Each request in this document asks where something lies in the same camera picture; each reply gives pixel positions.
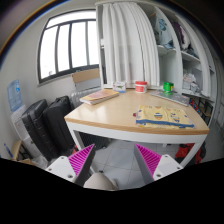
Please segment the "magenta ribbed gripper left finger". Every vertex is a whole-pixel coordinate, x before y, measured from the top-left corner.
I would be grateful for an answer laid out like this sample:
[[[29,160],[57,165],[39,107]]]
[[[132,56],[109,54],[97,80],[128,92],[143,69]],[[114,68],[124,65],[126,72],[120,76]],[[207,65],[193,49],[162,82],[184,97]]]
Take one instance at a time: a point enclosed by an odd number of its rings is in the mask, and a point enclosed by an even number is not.
[[[95,145],[89,145],[84,149],[70,155],[60,156],[46,170],[78,186],[83,186],[88,179],[90,166],[95,155]]]

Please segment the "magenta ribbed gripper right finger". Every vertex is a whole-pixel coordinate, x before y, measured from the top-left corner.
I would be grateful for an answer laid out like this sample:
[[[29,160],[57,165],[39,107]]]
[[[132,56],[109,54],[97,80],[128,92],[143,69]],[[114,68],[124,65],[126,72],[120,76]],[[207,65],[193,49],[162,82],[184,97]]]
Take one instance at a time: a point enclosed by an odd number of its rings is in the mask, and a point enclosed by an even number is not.
[[[158,153],[136,144],[134,155],[145,184],[164,178],[182,169],[182,166],[168,154]]]

